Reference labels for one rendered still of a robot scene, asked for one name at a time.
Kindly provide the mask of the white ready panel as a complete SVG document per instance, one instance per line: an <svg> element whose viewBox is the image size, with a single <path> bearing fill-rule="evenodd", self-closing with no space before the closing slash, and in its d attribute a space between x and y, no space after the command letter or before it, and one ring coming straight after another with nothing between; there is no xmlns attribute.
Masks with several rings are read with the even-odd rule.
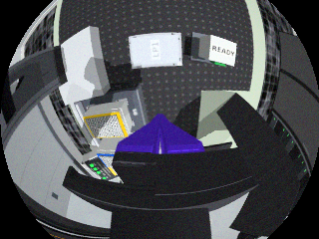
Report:
<svg viewBox="0 0 319 239"><path fill-rule="evenodd" d="M200 39L199 39L200 37ZM236 44L228 40L192 32L190 59L220 66L234 67Z"/></svg>

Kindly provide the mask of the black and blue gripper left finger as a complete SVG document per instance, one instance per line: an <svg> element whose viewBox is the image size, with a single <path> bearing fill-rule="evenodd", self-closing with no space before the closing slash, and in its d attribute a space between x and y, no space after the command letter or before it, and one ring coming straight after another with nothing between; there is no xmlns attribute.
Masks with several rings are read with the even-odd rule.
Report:
<svg viewBox="0 0 319 239"><path fill-rule="evenodd" d="M160 114L151 122L121 140L116 151L160 153Z"/></svg>

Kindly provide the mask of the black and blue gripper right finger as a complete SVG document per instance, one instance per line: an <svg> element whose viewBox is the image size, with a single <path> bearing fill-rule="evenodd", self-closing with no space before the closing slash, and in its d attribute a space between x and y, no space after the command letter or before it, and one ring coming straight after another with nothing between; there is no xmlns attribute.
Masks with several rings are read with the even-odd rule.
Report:
<svg viewBox="0 0 319 239"><path fill-rule="evenodd" d="M161 153L205 151L200 140L171 123L163 114L160 114L160 130Z"/></svg>

